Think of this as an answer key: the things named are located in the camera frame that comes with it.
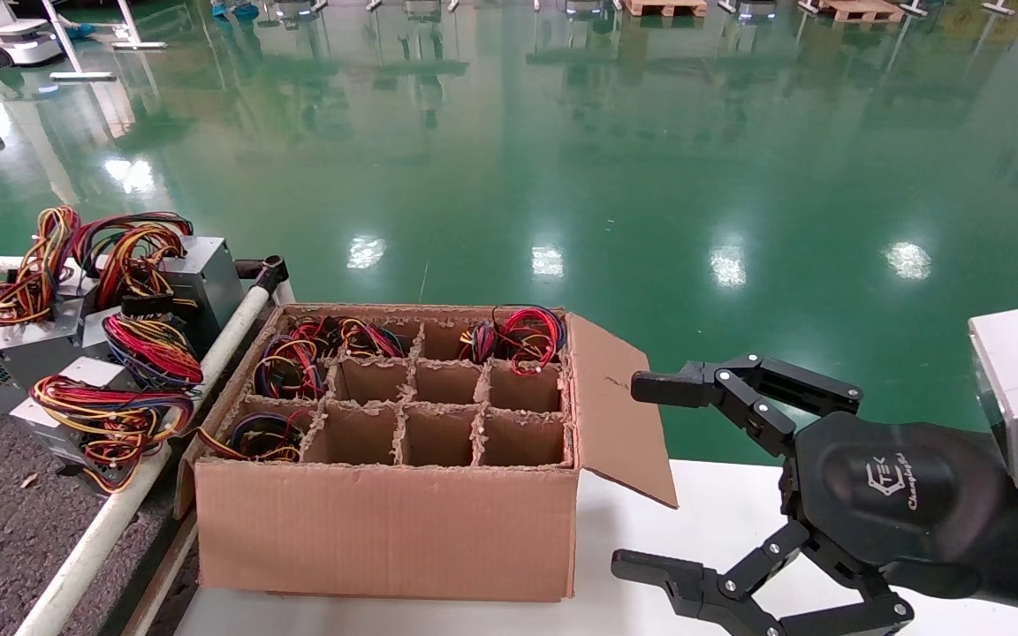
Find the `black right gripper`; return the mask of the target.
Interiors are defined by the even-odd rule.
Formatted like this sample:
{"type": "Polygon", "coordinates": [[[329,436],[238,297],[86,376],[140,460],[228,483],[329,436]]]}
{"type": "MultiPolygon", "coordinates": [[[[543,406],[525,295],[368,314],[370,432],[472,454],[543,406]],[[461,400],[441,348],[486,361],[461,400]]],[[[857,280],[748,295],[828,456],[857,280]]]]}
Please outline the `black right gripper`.
{"type": "Polygon", "coordinates": [[[756,354],[690,361],[673,374],[634,372],[630,395],[716,408],[772,458],[788,458],[783,510],[792,520],[725,574],[696,561],[612,553],[613,576],[662,588],[675,615],[731,635],[896,635],[914,612],[888,584],[946,599],[982,591],[987,538],[1010,489],[987,435],[865,421],[853,415],[861,388],[756,354]],[[824,417],[796,432],[779,404],[824,417]],[[784,618],[764,610],[756,592],[800,556],[860,602],[784,618]]]}

